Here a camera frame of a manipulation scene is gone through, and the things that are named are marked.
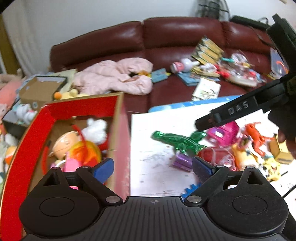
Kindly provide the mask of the dark-skinned hand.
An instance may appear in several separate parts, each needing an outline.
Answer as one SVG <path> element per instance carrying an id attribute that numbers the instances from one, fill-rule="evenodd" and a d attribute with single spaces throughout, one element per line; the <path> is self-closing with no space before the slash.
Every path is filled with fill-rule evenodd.
<path id="1" fill-rule="evenodd" d="M 280 143 L 286 142 L 286 146 L 292 156 L 296 158 L 296 143 L 295 141 L 287 140 L 285 134 L 279 129 L 278 130 L 278 141 Z"/>

